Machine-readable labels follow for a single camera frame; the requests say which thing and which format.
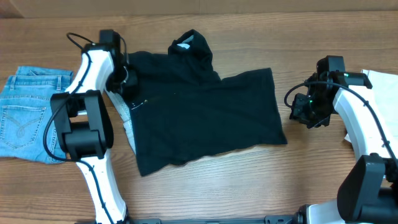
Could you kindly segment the black shorts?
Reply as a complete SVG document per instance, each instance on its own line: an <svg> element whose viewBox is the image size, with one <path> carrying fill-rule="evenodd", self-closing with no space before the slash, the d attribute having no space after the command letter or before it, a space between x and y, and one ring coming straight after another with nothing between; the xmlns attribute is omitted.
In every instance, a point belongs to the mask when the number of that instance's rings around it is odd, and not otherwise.
<svg viewBox="0 0 398 224"><path fill-rule="evenodd" d="M108 96L141 176L204 156L287 143L271 69L220 78L212 58L196 30L174 40L166 54L129 55L128 71L138 84L124 96Z"/></svg>

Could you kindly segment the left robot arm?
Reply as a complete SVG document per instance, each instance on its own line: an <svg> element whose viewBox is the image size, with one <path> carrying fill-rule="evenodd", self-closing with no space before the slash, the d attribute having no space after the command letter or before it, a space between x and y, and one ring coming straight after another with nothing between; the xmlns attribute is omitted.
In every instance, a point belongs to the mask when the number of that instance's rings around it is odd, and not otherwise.
<svg viewBox="0 0 398 224"><path fill-rule="evenodd" d="M130 98L138 78L129 71L125 40L114 30L101 30L99 41L81 47L81 66L63 93L52 95L49 124L55 126L66 162L77 164L95 207L95 223L130 223L111 163L114 133L102 94Z"/></svg>

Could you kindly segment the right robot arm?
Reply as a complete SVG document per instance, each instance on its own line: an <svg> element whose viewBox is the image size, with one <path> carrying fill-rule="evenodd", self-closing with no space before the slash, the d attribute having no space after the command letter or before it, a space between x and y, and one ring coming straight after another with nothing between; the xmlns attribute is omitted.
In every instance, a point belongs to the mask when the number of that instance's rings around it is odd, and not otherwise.
<svg viewBox="0 0 398 224"><path fill-rule="evenodd" d="M346 71L342 56L328 55L302 86L308 91L295 95L289 118L310 129L339 115L356 163L336 199L300 207L291 223L397 223L397 153L368 76Z"/></svg>

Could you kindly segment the white folded garment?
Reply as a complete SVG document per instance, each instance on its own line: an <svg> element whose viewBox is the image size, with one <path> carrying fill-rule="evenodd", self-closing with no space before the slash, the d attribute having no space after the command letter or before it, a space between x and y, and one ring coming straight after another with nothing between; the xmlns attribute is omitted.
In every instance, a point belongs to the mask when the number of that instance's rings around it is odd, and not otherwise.
<svg viewBox="0 0 398 224"><path fill-rule="evenodd" d="M397 75L381 73L372 70L362 71L372 84L372 88L351 85L354 92L343 90L341 96L345 97L348 105L348 121L345 122L349 138L366 143L378 142L382 146L383 140L373 115L363 103L367 101L374 110L386 139L391 148L397 147Z"/></svg>

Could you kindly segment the blue denim jeans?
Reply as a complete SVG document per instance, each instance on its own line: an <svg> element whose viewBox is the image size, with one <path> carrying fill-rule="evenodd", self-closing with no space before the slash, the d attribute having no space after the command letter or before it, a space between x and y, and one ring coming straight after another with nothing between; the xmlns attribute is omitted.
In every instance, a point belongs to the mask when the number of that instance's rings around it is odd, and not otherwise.
<svg viewBox="0 0 398 224"><path fill-rule="evenodd" d="M1 157L58 164L43 147L52 115L50 98L70 86L73 72L20 66L1 92Z"/></svg>

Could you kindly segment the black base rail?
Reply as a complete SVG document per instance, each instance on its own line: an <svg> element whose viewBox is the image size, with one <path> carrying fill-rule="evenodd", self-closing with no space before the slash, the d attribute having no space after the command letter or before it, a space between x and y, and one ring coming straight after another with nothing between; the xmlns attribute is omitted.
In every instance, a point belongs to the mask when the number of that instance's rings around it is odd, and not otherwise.
<svg viewBox="0 0 398 224"><path fill-rule="evenodd" d="M306 224L304 215L266 215L264 218L227 218L227 219L191 219L191 220L161 220L151 219L130 219L123 223L129 224Z"/></svg>

